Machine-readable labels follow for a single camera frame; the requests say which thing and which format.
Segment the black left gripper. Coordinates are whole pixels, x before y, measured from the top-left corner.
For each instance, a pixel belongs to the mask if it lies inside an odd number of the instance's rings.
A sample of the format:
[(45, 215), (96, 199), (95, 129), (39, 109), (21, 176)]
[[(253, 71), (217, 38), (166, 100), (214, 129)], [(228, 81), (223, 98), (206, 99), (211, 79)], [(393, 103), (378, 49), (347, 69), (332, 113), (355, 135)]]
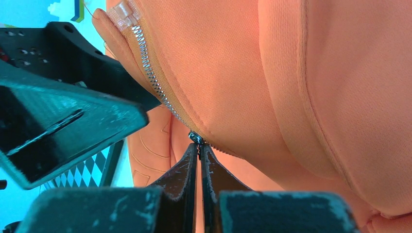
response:
[(0, 58), (0, 166), (23, 189), (145, 127), (160, 105), (68, 22), (1, 28)]

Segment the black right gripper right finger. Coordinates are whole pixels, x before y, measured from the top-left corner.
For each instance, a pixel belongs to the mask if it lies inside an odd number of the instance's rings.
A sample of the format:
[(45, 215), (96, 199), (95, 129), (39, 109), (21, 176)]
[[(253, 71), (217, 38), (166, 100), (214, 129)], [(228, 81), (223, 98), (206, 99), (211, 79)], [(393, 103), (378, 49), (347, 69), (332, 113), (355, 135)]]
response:
[(254, 191), (201, 146), (206, 233), (358, 233), (348, 205), (328, 192)]

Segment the orange fleece jacket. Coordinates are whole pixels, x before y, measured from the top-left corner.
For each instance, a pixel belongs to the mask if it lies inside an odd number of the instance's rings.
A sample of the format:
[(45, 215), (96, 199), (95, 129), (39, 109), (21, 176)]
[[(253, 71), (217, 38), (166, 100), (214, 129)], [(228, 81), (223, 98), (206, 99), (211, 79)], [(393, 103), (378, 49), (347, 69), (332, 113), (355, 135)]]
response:
[(135, 186), (192, 131), (250, 188), (333, 192), (361, 232), (411, 232), (411, 1), (110, 0), (93, 25), (161, 102), (127, 138)]

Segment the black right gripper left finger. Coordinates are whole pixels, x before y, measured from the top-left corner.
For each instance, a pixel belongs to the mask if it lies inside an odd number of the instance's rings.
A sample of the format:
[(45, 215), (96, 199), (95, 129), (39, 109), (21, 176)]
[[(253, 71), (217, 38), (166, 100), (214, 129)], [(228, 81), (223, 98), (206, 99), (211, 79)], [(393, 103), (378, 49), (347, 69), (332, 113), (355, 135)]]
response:
[(191, 233), (197, 145), (145, 188), (55, 188), (43, 192), (19, 233)]

